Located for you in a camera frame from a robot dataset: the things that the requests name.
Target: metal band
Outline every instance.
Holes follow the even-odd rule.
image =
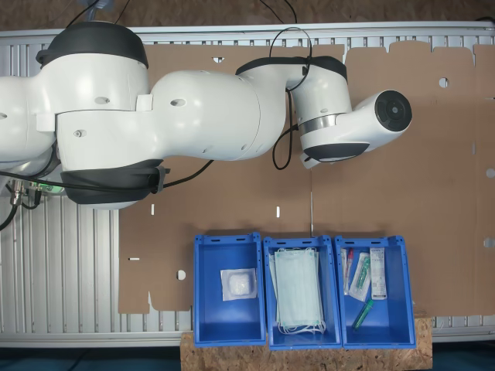
[[[329,126],[336,125],[336,117],[339,114],[329,114],[328,116],[322,116],[313,118],[299,125],[299,132],[301,135],[309,133],[310,131],[327,128]]]

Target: blue bin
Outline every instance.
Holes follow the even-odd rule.
[[[265,299],[259,233],[194,240],[194,345],[265,345]],[[220,271],[256,268],[258,296],[223,301]]]
[[[285,335],[278,330],[276,322],[277,299],[271,281],[269,255],[281,248],[314,247],[319,251],[319,289],[322,298],[323,316],[326,330],[323,334],[302,333]],[[340,322],[338,315],[338,299],[335,271],[333,266],[332,242],[330,237],[274,240],[267,237],[263,240],[265,254],[265,287],[268,323],[268,345],[271,350],[289,349],[333,349],[342,348],[340,341]]]
[[[345,349],[403,349],[416,347],[415,320],[412,312],[411,287],[409,284],[408,256],[404,238],[400,236],[377,239],[335,237],[335,258],[340,300],[340,323]],[[385,248],[385,282],[387,299],[375,300],[373,308],[361,327],[352,326],[364,306],[362,301],[343,294],[343,268],[340,248],[353,248],[354,258],[350,281],[357,268],[359,254],[370,252],[370,247]],[[371,296],[371,286],[367,299]]]

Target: cardboard sheet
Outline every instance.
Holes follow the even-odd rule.
[[[411,102],[413,122],[389,145],[312,171],[316,233],[401,234],[415,304],[431,315],[492,315],[495,281],[487,271],[495,251],[483,246],[483,238],[495,226],[480,204],[493,208],[487,198],[493,182],[485,171],[495,157],[488,153],[493,140],[480,129],[493,134],[487,124],[495,116],[492,105],[491,120],[480,121],[493,102],[476,94],[476,77],[493,76],[493,61],[492,71],[488,62],[478,71],[468,49],[431,52],[429,44],[402,42],[389,53],[352,49],[346,65],[353,104],[380,90],[399,90]],[[486,266],[482,274],[480,264]]]
[[[411,102],[413,122],[398,140],[334,165],[303,168],[298,135],[291,165],[277,171],[271,152],[248,161],[214,162],[191,182],[120,213],[120,313],[188,310],[193,302],[193,237],[254,230],[292,237],[382,237],[401,234],[408,248],[413,300],[430,315],[495,312],[495,47],[476,46],[476,67],[465,48],[399,42],[351,49],[346,56],[353,105],[385,89]],[[233,73],[268,55],[268,47],[148,46],[151,83],[174,70]],[[318,46],[314,55],[341,58],[342,46]],[[274,55],[307,55],[280,48]],[[216,63],[214,57],[223,57]],[[440,79],[446,78],[447,87]],[[287,155],[287,143],[278,161]],[[167,158],[166,182],[205,163]],[[155,215],[151,215],[154,204]],[[280,218],[276,218],[280,206]],[[139,257],[140,260],[128,260]],[[176,272],[186,279],[178,281]]]
[[[268,51],[268,47],[256,46],[147,46],[150,83],[175,70],[235,73]],[[342,59],[343,46],[321,46],[313,52]],[[274,48],[272,52],[273,56],[307,54],[304,48]],[[149,313],[148,292],[156,310],[189,310],[193,304],[193,239],[198,233],[258,231],[264,236],[284,232],[308,237],[311,173],[299,162],[297,133],[295,139],[291,164],[283,171],[273,166],[271,150],[248,161],[214,162],[198,178],[123,209],[119,216],[119,312]],[[279,164],[285,163],[287,154],[288,140],[277,147]],[[163,165],[171,172],[166,182],[191,175],[205,163],[197,158],[167,158]],[[183,281],[177,279],[178,270],[186,272]]]

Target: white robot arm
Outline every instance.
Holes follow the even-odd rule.
[[[0,78],[0,166],[46,157],[57,140],[63,182],[105,188],[67,187],[67,195],[112,209],[161,188],[166,157],[233,161],[264,154],[285,123],[285,89],[307,73],[306,59],[262,58],[236,75],[169,73],[150,92],[141,40],[106,22],[71,26],[37,59],[37,76]],[[346,67],[329,56],[311,60],[292,94],[308,168],[384,145],[412,118],[407,99],[391,90],[353,111]]]

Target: black cable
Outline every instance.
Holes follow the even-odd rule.
[[[292,10],[292,14],[294,15],[294,20],[295,20],[295,23],[297,23],[297,14],[295,13],[295,10],[294,8],[292,7],[291,3],[288,2],[287,0],[284,0],[285,3],[287,3],[287,5],[289,6],[289,8]]]
[[[288,164],[290,163],[291,161],[291,158],[292,158],[292,132],[294,130],[298,130],[298,127],[297,125],[295,126],[295,129],[292,127],[292,95],[291,95],[291,91],[297,89],[298,87],[301,86],[301,84],[304,82],[304,80],[306,79],[306,77],[308,76],[309,74],[309,67],[311,66],[311,59],[312,59],[312,44],[311,44],[311,38],[309,37],[308,33],[304,30],[304,29],[300,29],[299,27],[288,27],[287,29],[283,29],[281,32],[279,32],[277,34],[277,36],[273,39],[273,43],[271,43],[271,46],[270,46],[270,53],[268,54],[268,58],[271,58],[271,50],[273,49],[273,45],[275,44],[275,40],[284,32],[284,31],[287,31],[288,29],[299,29],[301,31],[303,31],[306,36],[308,36],[308,42],[309,42],[309,55],[308,57],[306,58],[306,70],[303,69],[302,71],[302,74],[304,75],[301,79],[301,81],[298,82],[297,85],[295,85],[292,89],[285,89],[285,92],[287,93],[288,95],[288,109],[289,109],[289,113],[288,113],[288,119],[289,119],[289,128],[288,130],[286,130],[282,135],[280,135],[280,137],[278,137],[277,141],[275,142],[275,144],[273,145],[273,149],[271,151],[271,159],[273,160],[273,165],[275,165],[275,167],[277,168],[277,170],[283,170],[284,168],[286,168],[288,166]],[[284,137],[284,135],[286,135],[287,133],[289,133],[289,144],[288,144],[288,158],[287,158],[287,162],[285,163],[285,165],[283,165],[282,167],[278,166],[277,165],[277,162],[275,161],[275,149],[277,148],[277,144],[278,142]]]
[[[0,172],[0,175],[8,176],[15,179],[27,180],[28,182],[34,182],[38,184],[44,184],[46,186],[64,187],[72,189],[83,189],[86,191],[100,191],[100,192],[130,192],[130,191],[148,191],[154,190],[155,187],[148,188],[106,188],[106,187],[93,187],[92,185],[76,185],[76,184],[66,184],[59,182],[51,182],[48,180],[36,179],[31,176],[18,175],[12,172]]]
[[[475,21],[490,21],[495,24],[495,18],[494,17],[481,17],[478,19],[475,19]]]
[[[176,180],[175,182],[166,183],[166,184],[163,185],[163,188],[172,187],[172,186],[175,186],[177,184],[184,183],[184,182],[187,182],[187,181],[189,181],[191,179],[196,178],[199,174],[201,174],[202,172],[204,172],[204,170],[208,166],[210,166],[212,162],[213,162],[213,160],[209,160],[208,163],[205,166],[203,166],[200,170],[198,170],[194,174],[192,174],[192,175],[190,175],[190,176],[188,176],[186,178]],[[51,181],[42,180],[42,179],[34,179],[34,178],[30,177],[30,176],[18,175],[18,174],[14,174],[14,173],[11,173],[11,172],[0,172],[0,175],[8,176],[8,177],[11,177],[11,178],[16,178],[16,179],[21,179],[21,180],[26,180],[28,182],[34,182],[34,183],[38,183],[38,184],[44,184],[44,185],[47,185],[47,186],[56,186],[56,187],[64,187],[64,188],[72,188],[72,189],[83,189],[83,190],[87,190],[87,191],[130,192],[130,191],[154,191],[155,190],[155,187],[149,187],[149,188],[105,188],[105,187],[93,187],[91,185],[66,184],[66,183],[59,183],[59,182],[51,182]],[[12,189],[9,187],[9,185],[6,185],[6,187],[7,187],[7,189],[10,192],[12,192]]]
[[[202,172],[204,172],[208,166],[211,165],[211,163],[213,162],[214,160],[209,160],[205,166],[203,166],[200,170],[198,170],[197,172],[195,172],[194,174],[186,177],[186,178],[182,178],[182,179],[179,179],[179,180],[176,180],[175,182],[170,182],[170,183],[166,183],[163,185],[163,188],[168,188],[168,187],[171,187],[171,186],[176,186],[180,183],[184,183],[184,182],[187,182],[188,180],[191,180],[191,179],[194,179],[196,178],[199,174],[201,174]]]
[[[45,167],[39,170],[36,174],[32,174],[31,176],[33,178],[38,178],[39,176],[43,175],[46,170],[52,165],[52,161],[56,158],[56,142],[52,144],[52,154],[49,157],[48,162],[46,163]]]
[[[301,86],[301,84],[304,82],[304,80],[306,80],[306,77],[308,76],[309,74],[309,66],[311,66],[311,59],[312,59],[312,43],[311,43],[311,38],[309,37],[308,33],[304,30],[304,29],[300,29],[299,27],[287,27],[286,29],[283,29],[281,32],[279,32],[277,34],[277,36],[273,39],[273,43],[271,43],[271,46],[270,46],[270,53],[268,54],[268,58],[271,58],[271,50],[273,49],[273,45],[275,44],[275,40],[285,31],[289,30],[289,29],[298,29],[300,31],[303,31],[306,36],[308,36],[308,42],[309,42],[309,55],[308,57],[306,58],[306,71],[303,71],[303,78],[301,79],[301,81],[299,81],[299,83],[294,86],[292,89],[288,89],[288,91],[293,91],[295,89],[297,89],[298,87]]]
[[[116,25],[116,24],[117,24],[118,20],[119,20],[119,19],[122,17],[122,15],[124,14],[125,9],[127,8],[127,5],[129,5],[129,2],[131,2],[131,0],[127,0],[127,2],[126,2],[126,3],[125,3],[125,5],[124,5],[124,8],[122,9],[121,14],[118,16],[117,20],[114,22],[114,25]]]
[[[36,207],[38,207],[39,205],[33,205],[33,206],[29,206],[29,205],[26,205],[25,203],[22,203],[22,207],[24,209],[27,209],[27,210],[34,210]]]
[[[4,230],[10,224],[10,222],[12,222],[15,213],[17,213],[17,207],[18,207],[17,205],[12,205],[9,216],[7,216],[7,219],[5,219],[2,224],[0,224],[0,230]]]
[[[81,17],[85,12],[87,12],[89,9],[93,8],[100,0],[94,0],[94,2],[92,2],[91,4],[89,4],[81,13],[79,13],[78,15],[76,15],[76,17],[70,21],[70,23],[67,25],[67,27],[69,27],[70,25],[72,25],[74,22],[76,22],[76,20]]]
[[[12,193],[12,188],[10,188],[10,185],[9,184],[5,184],[5,187],[7,188],[7,190]],[[26,205],[25,203],[22,203],[22,207],[24,207],[25,209],[27,210],[34,210],[36,207],[39,206],[39,201],[41,200],[41,191],[39,190],[36,190],[35,191],[35,200],[34,200],[34,205],[32,206],[29,206],[29,205]]]
[[[290,164],[291,157],[292,157],[292,132],[294,131],[294,129],[292,128],[292,95],[291,95],[291,91],[290,90],[286,89],[285,91],[287,92],[287,96],[288,96],[288,125],[289,126],[288,126],[288,129],[284,132],[284,134],[282,134],[280,137],[278,137],[277,141],[273,145],[273,151],[271,152],[271,159],[273,160],[273,165],[275,165],[275,167],[277,168],[277,170],[283,170],[284,168],[286,168],[288,166],[288,164]],[[288,140],[288,157],[287,157],[287,162],[285,163],[285,165],[283,165],[282,167],[280,167],[280,166],[277,165],[277,162],[275,161],[275,149],[277,148],[278,142],[287,133],[289,133],[289,135],[288,135],[289,140]]]
[[[72,364],[71,367],[67,369],[67,371],[73,371],[76,369],[76,367],[79,365],[80,361],[83,360],[85,356],[91,351],[91,349],[86,349],[84,352],[82,352],[79,357],[77,357],[76,361]]]
[[[263,0],[260,0],[260,2],[261,2],[264,6],[266,6],[268,9],[270,9],[270,10],[271,10],[271,12],[273,13],[273,15],[274,15],[275,17],[277,17],[277,19],[278,19],[281,23],[285,23],[284,21],[282,21],[282,20],[280,19],[280,17],[278,17],[277,13],[275,13],[275,10],[273,10],[272,8],[270,8],[266,2],[264,2]]]

